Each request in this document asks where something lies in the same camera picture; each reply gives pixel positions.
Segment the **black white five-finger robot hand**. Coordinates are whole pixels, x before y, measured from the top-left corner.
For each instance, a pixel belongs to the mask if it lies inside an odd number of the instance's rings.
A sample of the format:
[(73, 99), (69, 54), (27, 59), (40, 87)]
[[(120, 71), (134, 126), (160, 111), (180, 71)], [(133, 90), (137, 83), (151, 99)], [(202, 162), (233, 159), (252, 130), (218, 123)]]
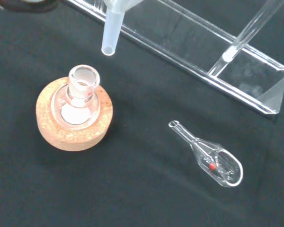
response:
[(59, 3), (60, 0), (0, 0), (0, 7), (18, 13), (46, 13)]

